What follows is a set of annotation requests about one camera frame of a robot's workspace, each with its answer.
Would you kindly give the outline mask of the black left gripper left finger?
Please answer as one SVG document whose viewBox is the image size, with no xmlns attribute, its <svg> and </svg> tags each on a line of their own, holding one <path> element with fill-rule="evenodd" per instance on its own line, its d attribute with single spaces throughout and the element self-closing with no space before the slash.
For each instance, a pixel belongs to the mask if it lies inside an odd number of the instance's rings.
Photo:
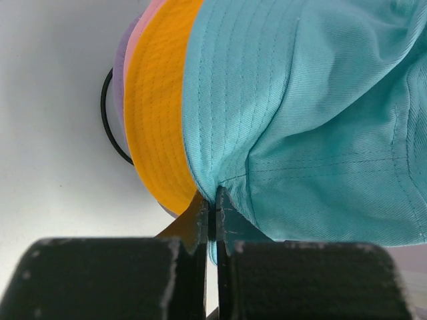
<svg viewBox="0 0 427 320">
<path fill-rule="evenodd" d="M 44 238 L 22 255 L 2 319 L 204 319 L 209 206 L 155 237 Z"/>
</svg>

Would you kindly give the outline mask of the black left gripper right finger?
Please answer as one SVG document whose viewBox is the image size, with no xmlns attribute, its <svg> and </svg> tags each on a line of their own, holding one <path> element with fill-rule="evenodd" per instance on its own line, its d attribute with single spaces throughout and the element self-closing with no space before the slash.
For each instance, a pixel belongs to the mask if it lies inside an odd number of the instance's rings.
<svg viewBox="0 0 427 320">
<path fill-rule="evenodd" d="M 219 319 L 417 319 L 391 256 L 370 243 L 274 241 L 216 192 Z"/>
</svg>

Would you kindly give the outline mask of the teal cap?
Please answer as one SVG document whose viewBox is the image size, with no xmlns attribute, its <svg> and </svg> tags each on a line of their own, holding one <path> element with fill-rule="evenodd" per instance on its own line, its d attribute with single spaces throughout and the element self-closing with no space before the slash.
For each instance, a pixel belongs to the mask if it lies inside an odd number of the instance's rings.
<svg viewBox="0 0 427 320">
<path fill-rule="evenodd" d="M 205 1 L 187 162 L 276 241 L 426 242 L 426 2 Z"/>
</svg>

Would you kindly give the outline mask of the pink bucket hat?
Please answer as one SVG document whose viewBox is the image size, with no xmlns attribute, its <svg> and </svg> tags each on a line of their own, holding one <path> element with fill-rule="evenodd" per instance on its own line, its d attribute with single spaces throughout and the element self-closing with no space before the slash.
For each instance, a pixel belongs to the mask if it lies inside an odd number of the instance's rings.
<svg viewBox="0 0 427 320">
<path fill-rule="evenodd" d="M 129 66 L 131 59 L 133 57 L 134 51 L 138 44 L 140 37 L 143 35 L 147 26 L 150 24 L 152 19 L 156 16 L 157 12 L 163 7 L 165 0 L 153 0 L 148 5 L 147 9 L 142 13 L 142 15 L 137 19 L 135 25 L 131 29 L 131 32 L 127 38 L 127 44 L 125 48 L 125 57 L 124 57 L 124 66 L 123 66 L 123 92 L 125 92 L 127 74 L 129 71 Z"/>
</svg>

